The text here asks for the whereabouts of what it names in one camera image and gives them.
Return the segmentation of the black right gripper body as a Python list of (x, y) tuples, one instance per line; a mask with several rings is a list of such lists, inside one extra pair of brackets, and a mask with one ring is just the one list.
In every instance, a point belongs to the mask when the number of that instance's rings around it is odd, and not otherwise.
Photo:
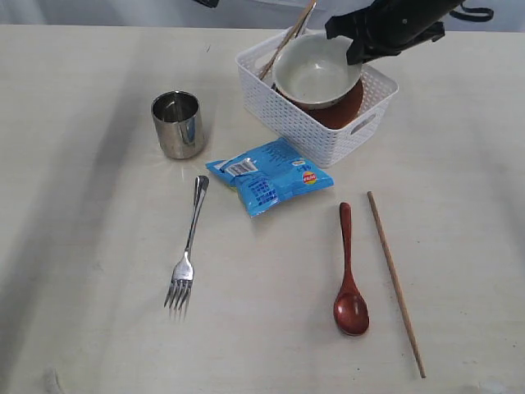
[(375, 1), (357, 11), (332, 16), (325, 24), (326, 37), (352, 40), (346, 51), (350, 65), (395, 57), (419, 44), (443, 38), (441, 18), (458, 5), (458, 1), (449, 0)]

